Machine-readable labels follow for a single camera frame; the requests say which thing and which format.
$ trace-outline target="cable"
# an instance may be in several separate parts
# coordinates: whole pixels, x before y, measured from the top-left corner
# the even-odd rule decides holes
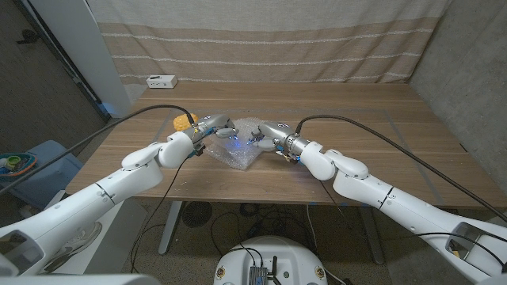
[[[226,256],[228,253],[232,253],[232,252],[235,252],[235,251],[238,251],[238,250],[246,250],[246,251],[253,250],[253,251],[254,251],[254,252],[256,252],[256,253],[259,255],[259,257],[261,258],[261,267],[262,267],[262,266],[264,266],[264,259],[262,259],[262,255],[261,255],[261,253],[259,253],[256,249],[252,249],[252,248],[245,248],[245,247],[243,247],[243,248],[238,248],[238,249],[231,249],[231,250],[229,250],[229,251],[228,251],[228,252],[227,252],[224,256]]]
[[[487,247],[485,247],[484,245],[481,245],[477,241],[474,241],[473,239],[465,237],[465,236],[463,236],[461,234],[445,233],[445,232],[434,232],[434,233],[415,234],[415,235],[409,236],[407,238],[411,238],[411,237],[424,237],[424,236],[427,236],[427,235],[438,235],[438,234],[444,234],[444,235],[449,235],[449,236],[453,236],[453,237],[462,238],[462,239],[467,240],[467,241],[469,241],[469,242],[471,242],[471,243],[473,243],[475,245],[478,245],[481,249],[486,250],[492,257],[494,257],[494,259],[496,259],[500,263],[500,265],[502,267],[504,267],[504,262],[501,261],[501,259],[498,256],[496,256],[492,251],[490,251]]]
[[[362,128],[363,130],[365,131],[369,131],[370,133],[372,133],[373,135],[376,135],[377,137],[381,138],[382,140],[384,140],[385,142],[389,143],[390,145],[394,146],[396,149],[398,149],[399,151],[403,152],[404,154],[406,154],[407,156],[409,156],[410,158],[412,158],[413,160],[415,160],[416,162],[419,162],[421,165],[423,165],[426,169],[429,169],[431,172],[435,173],[436,175],[438,175],[439,177],[441,177],[442,179],[444,179],[445,181],[447,181],[449,184],[451,184],[452,186],[458,188],[461,192],[469,195],[473,200],[479,202],[481,205],[483,205],[484,207],[486,207],[488,210],[492,211],[495,215],[497,215],[500,219],[504,220],[505,222],[507,222],[507,216],[503,215],[499,210],[497,210],[496,208],[494,208],[493,206],[491,206],[489,203],[487,203],[485,200],[481,199],[479,196],[475,195],[473,192],[471,192],[470,190],[466,189],[465,187],[461,186],[460,184],[458,184],[457,182],[455,182],[453,179],[447,177],[445,174],[443,174],[442,172],[438,171],[436,168],[434,168],[433,166],[429,165],[428,163],[426,163],[425,161],[423,161],[422,159],[418,158],[417,156],[415,156],[414,154],[412,154],[411,152],[409,152],[408,150],[404,149],[403,147],[401,147],[400,145],[398,145],[396,142],[393,142],[392,140],[390,140],[388,137],[380,134],[379,132],[377,131],[374,131],[372,130],[371,128],[369,127],[366,127],[364,126],[362,123],[358,123],[356,122],[355,120],[352,120],[352,119],[349,119],[347,117],[344,117],[344,116],[334,116],[334,115],[316,115],[316,116],[308,116],[304,119],[302,119],[299,123],[298,123],[298,126],[297,128],[295,129],[295,132],[297,134],[299,134],[301,132],[301,127],[303,126],[303,123],[308,121],[308,120],[312,120],[312,119],[336,119],[336,120],[344,120],[345,122],[349,122],[355,126],[358,126],[360,128]]]
[[[335,275],[333,275],[333,273],[331,273],[329,270],[325,269],[324,270],[326,271],[326,273],[328,275],[330,275],[331,277],[335,278],[339,283],[343,284],[343,285],[347,285],[347,283],[343,282],[343,280],[339,279],[338,277],[336,277]]]
[[[310,228],[311,228],[311,232],[313,233],[314,235],[314,243],[315,243],[315,248],[317,249],[317,238],[315,237],[315,231],[314,231],[314,226],[312,225],[311,223],[311,218],[310,218],[310,208],[308,207],[308,204],[307,204],[307,217],[308,217],[308,222],[310,223]],[[324,270],[327,272],[327,274],[329,274],[330,276],[332,276],[333,278],[335,278],[338,282],[340,282],[341,284],[343,285],[347,285],[345,282],[343,282],[343,280],[339,279],[338,277],[336,277],[335,275],[333,275],[333,273],[331,273],[329,270],[327,270],[326,268],[324,268]]]
[[[132,114],[130,115],[127,115],[121,119],[119,119],[118,121],[114,122],[114,123],[111,123],[110,125],[108,126],[105,126],[103,127],[102,129],[98,130],[98,131],[95,131],[93,134],[89,135],[88,137],[86,137],[85,139],[83,139],[81,142],[78,142],[76,143],[75,145],[73,145],[71,148],[69,148],[68,150],[62,152],[61,154],[57,155],[56,157],[54,157],[52,160],[44,163],[43,165],[35,168],[34,170],[26,173],[25,175],[23,175],[22,177],[20,178],[17,178],[13,183],[7,185],[6,187],[4,187],[2,190],[0,190],[0,195],[5,193],[6,191],[9,191],[10,189],[18,186],[21,182],[23,181],[26,181],[27,179],[29,179],[30,177],[34,176],[35,174],[37,174],[38,172],[42,171],[43,169],[45,169],[46,167],[48,167],[49,165],[57,162],[60,158],[63,158],[64,156],[68,155],[69,153],[71,153],[72,151],[76,150],[78,147],[84,145],[85,143],[87,143],[88,141],[90,141],[91,139],[95,138],[96,136],[98,136],[99,134],[103,133],[104,131],[107,131],[108,129],[112,128],[112,127],[115,127],[116,125],[118,124],[121,124],[123,123],[124,121],[134,117],[134,116],[137,116],[139,115],[140,113],[143,113],[143,112],[146,112],[146,111],[149,111],[149,110],[152,110],[152,109],[156,109],[156,108],[175,108],[177,110],[181,110],[183,111],[187,117],[189,118],[189,122],[191,124],[194,124],[194,120],[192,118],[192,116],[190,115],[189,111],[185,110],[184,108],[180,107],[180,106],[176,106],[176,105],[171,105],[171,104],[157,104],[157,105],[153,105],[153,106],[149,106],[149,107],[146,107],[146,108],[142,108],[136,112],[133,112]]]
[[[165,226],[166,224],[158,224],[158,225],[154,225],[154,226],[150,226],[149,228],[145,229],[141,235],[145,234],[147,231],[151,230],[151,229],[154,229],[156,227],[159,227],[159,226]],[[138,242],[138,240],[140,239],[141,237],[139,236],[138,238],[136,238],[136,240],[134,241],[134,245]],[[133,265],[132,267],[134,268],[134,270],[139,273],[139,270],[137,270],[137,268],[135,268]]]
[[[314,235],[315,248],[317,249],[317,238],[315,237],[314,225],[311,224],[310,207],[308,206],[308,204],[307,204],[307,217],[308,217],[308,222],[310,223],[311,233]]]
[[[485,235],[488,235],[488,236],[490,236],[490,237],[492,237],[492,238],[499,239],[499,240],[501,240],[501,241],[503,241],[503,242],[507,242],[507,239],[504,239],[503,237],[498,237],[496,234],[487,233],[487,232],[485,232],[484,234],[485,234]]]
[[[363,234],[360,234],[359,232],[357,232],[355,230],[355,228],[352,225],[349,224],[349,221],[347,221],[347,217],[345,217],[345,214],[343,214],[343,212],[341,211],[340,207],[338,206],[338,204],[336,203],[336,201],[334,200],[334,198],[331,196],[331,193],[327,190],[326,186],[324,186],[324,183],[322,183],[322,181],[320,181],[320,180],[318,182],[320,182],[320,185],[322,185],[322,187],[324,188],[324,190],[326,190],[327,195],[331,198],[331,200],[333,201],[334,205],[336,206],[336,208],[340,212],[340,215],[341,215],[341,217],[343,217],[343,221],[345,222],[345,225],[347,225],[347,227],[349,228],[349,230],[351,230],[354,234],[356,234],[359,237],[367,238]]]
[[[174,184],[174,181],[176,180],[176,177],[177,177],[177,174],[180,172],[180,169],[181,167],[183,166],[183,164],[187,161],[188,158],[186,158],[181,164],[180,164],[180,167],[177,168],[177,171],[176,171],[176,174],[174,174],[174,178],[173,178],[173,181],[171,182],[171,184],[169,185],[169,187],[167,188],[167,191],[166,191],[166,194],[164,194],[164,196],[160,199],[160,202],[158,202],[158,205],[157,207],[153,210],[153,212],[151,213],[150,215],[150,218],[148,218],[148,220],[146,221],[146,223],[144,224],[144,227],[143,227],[143,231],[141,232],[141,235],[139,236],[138,240],[137,240],[137,243],[134,243],[134,245],[132,246],[132,251],[130,253],[130,261],[131,261],[131,265],[132,265],[132,268],[130,270],[130,273],[133,273],[134,272],[134,269],[135,269],[135,259],[137,257],[137,252],[139,251],[139,245],[141,244],[141,238],[143,238],[143,234],[144,234],[144,230],[146,229],[146,227],[148,226],[148,223],[150,223],[150,220],[151,218],[153,218],[153,216],[155,215],[155,213],[157,212],[157,210],[160,208],[160,206],[162,205],[162,202],[164,202],[164,199],[166,198],[167,194],[169,193],[169,190],[171,189],[171,187],[173,186]]]
[[[278,214],[279,216],[278,217],[269,217],[269,215],[271,214]],[[304,225],[304,223],[300,222],[297,218],[294,217],[294,215],[292,213],[289,213],[289,212],[281,212],[279,210],[276,210],[276,211],[270,211],[268,212],[266,215],[260,215],[261,216],[261,222],[262,220],[264,219],[272,219],[272,220],[291,220],[293,222],[295,222],[295,224],[299,227],[301,227],[303,229],[303,232],[305,234],[305,239],[306,239],[306,242],[307,242],[307,247],[309,249],[313,249],[312,251],[315,253],[315,254],[318,254],[317,253],[317,249],[314,248],[314,245],[313,245],[313,242],[311,242],[311,232],[308,230],[308,228]]]
[[[239,214],[243,217],[253,217],[259,213],[260,206],[258,203],[241,203],[239,205]]]
[[[234,215],[236,217],[236,225],[238,226],[238,238],[239,238],[239,245],[242,247],[242,249],[245,249],[248,254],[250,254],[250,257],[252,257],[252,260],[253,260],[253,266],[255,266],[255,258],[254,256],[252,255],[252,253],[245,248],[245,246],[243,246],[243,244],[241,243],[241,240],[242,240],[242,237],[241,237],[241,233],[239,232],[239,217],[238,215],[236,215],[235,213],[233,212],[227,212],[227,213],[223,213],[221,214],[220,216],[216,217],[215,220],[213,221],[212,223],[212,226],[210,227],[210,235],[212,236],[212,242],[213,242],[213,245],[215,246],[215,249],[219,252],[220,254],[220,258],[223,257],[223,254],[222,252],[220,251],[219,249],[219,246],[216,244],[215,242],[215,237],[213,236],[213,226],[215,225],[215,222],[218,221],[218,219],[222,218],[224,215]]]

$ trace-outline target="white box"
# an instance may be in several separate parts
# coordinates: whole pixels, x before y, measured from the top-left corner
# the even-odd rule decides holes
[[[150,88],[174,88],[177,79],[174,75],[150,75],[146,82]]]

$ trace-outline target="white robot body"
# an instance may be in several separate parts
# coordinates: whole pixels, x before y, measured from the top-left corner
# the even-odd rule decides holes
[[[245,248],[256,249],[264,260],[267,272],[273,271],[273,257],[276,257],[276,278],[282,284],[327,285],[322,262],[309,249],[285,237],[262,236],[244,241]],[[259,255],[250,250],[257,267],[261,265]],[[265,284],[274,285],[273,280],[250,278],[252,257],[246,250],[229,252],[220,259],[214,276],[215,285]]]

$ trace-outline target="blue container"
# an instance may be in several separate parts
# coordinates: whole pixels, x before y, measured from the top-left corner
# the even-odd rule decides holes
[[[49,162],[65,150],[66,148],[61,144],[49,140],[28,150],[25,154],[36,158],[34,167],[36,169],[38,165]],[[28,180],[21,182],[11,189],[10,193],[34,207],[44,209],[60,190],[65,190],[81,168],[82,163],[74,155],[68,154]],[[2,187],[7,186],[9,182],[11,180],[0,180]]]

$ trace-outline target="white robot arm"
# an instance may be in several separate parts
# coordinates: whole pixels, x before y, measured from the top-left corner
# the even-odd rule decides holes
[[[419,235],[474,283],[505,270],[507,229],[503,226],[442,211],[372,176],[361,161],[336,150],[322,153],[322,145],[304,139],[284,123],[262,123],[252,132],[250,143],[267,151],[279,148],[279,154],[288,161],[301,161],[321,181],[336,175],[334,191],[379,209]]]
[[[123,200],[159,184],[163,178],[161,167],[177,168],[186,158],[202,153],[202,139],[207,135],[226,138],[237,133],[228,116],[206,116],[195,127],[168,136],[167,142],[155,142],[129,154],[121,169],[51,208],[1,228],[0,276],[38,274],[84,226]]]

